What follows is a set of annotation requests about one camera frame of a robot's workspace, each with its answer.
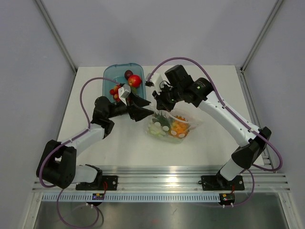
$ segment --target white table surface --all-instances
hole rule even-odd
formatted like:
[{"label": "white table surface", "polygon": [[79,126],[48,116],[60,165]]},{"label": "white table surface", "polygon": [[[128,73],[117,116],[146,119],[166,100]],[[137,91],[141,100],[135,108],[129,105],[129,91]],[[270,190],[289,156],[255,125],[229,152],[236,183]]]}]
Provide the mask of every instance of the white table surface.
[{"label": "white table surface", "polygon": [[[143,66],[145,76],[155,66]],[[163,66],[164,72],[172,66]],[[204,66],[221,96],[241,115],[250,120],[236,69],[232,65]],[[106,67],[80,67],[78,69],[58,140],[69,139],[87,127],[80,106],[80,90],[86,81],[103,76]],[[194,80],[205,77],[197,66],[185,66]],[[146,99],[153,101],[152,88],[146,87]],[[83,103],[92,117],[94,101],[102,95],[102,80],[89,83],[83,93]],[[111,134],[85,150],[77,164],[96,166],[217,166],[225,164],[238,147],[230,134],[205,112],[192,104],[179,102],[176,108],[198,115],[204,123],[192,130],[181,144],[156,140],[145,133],[147,120],[134,122],[128,115],[113,118]],[[263,165],[260,156],[256,164]]]}]

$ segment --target blue plastic bin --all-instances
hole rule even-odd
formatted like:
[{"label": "blue plastic bin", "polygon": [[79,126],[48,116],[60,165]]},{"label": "blue plastic bin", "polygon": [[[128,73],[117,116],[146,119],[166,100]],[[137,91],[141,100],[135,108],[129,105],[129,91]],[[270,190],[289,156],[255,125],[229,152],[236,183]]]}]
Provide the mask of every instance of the blue plastic bin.
[{"label": "blue plastic bin", "polygon": [[[137,88],[137,95],[143,99],[146,99],[145,91],[145,77],[143,68],[136,63],[127,63],[127,64],[115,64],[111,65],[104,71],[104,77],[115,80],[119,83],[127,83],[127,80],[124,77],[124,74],[127,70],[131,70],[133,74],[138,75],[142,79],[140,87]],[[113,96],[109,93],[111,89],[114,88],[116,84],[107,80],[103,81],[103,92],[102,95],[106,96],[110,102],[114,103]]]}]

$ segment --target white wall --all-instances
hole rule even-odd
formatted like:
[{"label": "white wall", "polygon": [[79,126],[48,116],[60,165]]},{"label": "white wall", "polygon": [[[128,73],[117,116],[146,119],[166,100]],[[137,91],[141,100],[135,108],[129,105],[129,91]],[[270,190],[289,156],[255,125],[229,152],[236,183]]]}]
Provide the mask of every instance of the white wall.
[{"label": "white wall", "polygon": [[43,0],[77,66],[245,60],[275,0]]},{"label": "white wall", "polygon": [[305,1],[285,1],[246,70],[258,115],[283,155],[299,214],[305,223]]},{"label": "white wall", "polygon": [[16,229],[73,74],[32,0],[0,3],[0,228]]}]

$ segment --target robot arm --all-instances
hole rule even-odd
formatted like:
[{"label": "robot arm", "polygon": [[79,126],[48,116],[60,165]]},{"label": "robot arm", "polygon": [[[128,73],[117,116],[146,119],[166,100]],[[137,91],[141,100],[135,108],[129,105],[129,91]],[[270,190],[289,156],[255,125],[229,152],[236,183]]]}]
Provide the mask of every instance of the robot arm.
[{"label": "robot arm", "polygon": [[182,65],[176,65],[167,70],[165,75],[169,85],[163,83],[158,73],[151,77],[150,82],[146,82],[147,86],[155,87],[153,96],[157,101],[158,110],[171,111],[179,101],[192,103],[219,122],[239,145],[233,152],[231,159],[220,169],[215,177],[220,187],[223,187],[225,183],[233,180],[244,169],[250,168],[265,149],[265,142],[252,131],[256,131],[266,139],[270,138],[271,131],[267,127],[260,129],[243,118],[230,105],[226,104],[251,127],[251,131],[246,129],[221,105],[211,83],[204,78],[199,78],[194,82]]},{"label": "robot arm", "polygon": [[[122,85],[120,92],[120,98],[124,102],[113,104],[105,96],[95,100],[90,127],[54,152],[42,168],[43,180],[61,188],[66,188],[72,183],[82,182],[88,183],[91,187],[101,186],[102,171],[90,165],[76,166],[76,157],[89,146],[103,140],[111,133],[114,122],[110,118],[128,113],[132,120],[138,122],[153,114],[153,111],[143,108],[150,102],[131,93],[129,86]],[[61,142],[55,140],[46,144],[36,171],[37,176],[39,176],[45,158],[59,145]]]}]

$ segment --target black mount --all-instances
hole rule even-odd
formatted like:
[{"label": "black mount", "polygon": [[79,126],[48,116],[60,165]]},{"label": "black mount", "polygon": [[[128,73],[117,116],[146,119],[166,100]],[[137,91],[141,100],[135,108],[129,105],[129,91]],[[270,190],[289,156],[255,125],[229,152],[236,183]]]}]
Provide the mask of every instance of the black mount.
[{"label": "black mount", "polygon": [[220,193],[219,194],[220,202],[218,204],[220,205],[231,205],[235,202],[235,193]]},{"label": "black mount", "polygon": [[[271,130],[268,127],[264,127],[259,130],[259,134],[265,139],[269,140],[271,136]],[[256,136],[254,139],[250,139],[250,143],[243,147],[238,147],[232,154],[232,160],[241,168],[249,169],[254,161],[265,150],[267,143],[260,137]]]},{"label": "black mount", "polygon": [[244,181],[241,175],[236,176],[233,180],[227,181],[225,184],[219,184],[218,175],[201,176],[198,181],[202,185],[203,191],[243,191]]},{"label": "black mount", "polygon": [[143,108],[149,105],[150,102],[133,94],[133,92],[130,92],[126,102],[127,105],[122,101],[111,103],[105,96],[101,96],[95,100],[91,123],[98,124],[105,129],[104,138],[110,134],[114,126],[114,122],[109,118],[129,114],[132,120],[138,122],[153,114],[153,111]]},{"label": "black mount", "polygon": [[97,170],[96,178],[92,183],[81,182],[76,185],[76,190],[104,191],[104,183],[106,183],[108,191],[116,191],[118,186],[118,176],[103,176],[103,171],[101,169],[91,165],[86,166],[90,166]]},{"label": "black mount", "polygon": [[[61,142],[55,140],[49,141],[42,153],[39,165],[36,170],[36,176],[39,177],[40,167],[44,159],[50,154],[50,152],[58,147]],[[47,161],[42,171],[42,179],[60,187],[68,187],[75,177],[76,169],[76,149],[74,147],[62,146],[57,150],[55,154]]]},{"label": "black mount", "polygon": [[172,67],[165,72],[165,75],[169,86],[164,85],[160,94],[156,91],[152,93],[157,101],[157,110],[171,111],[179,101],[192,103],[198,107],[202,100],[207,100],[207,95],[213,91],[211,83],[204,78],[194,82],[182,65]]}]

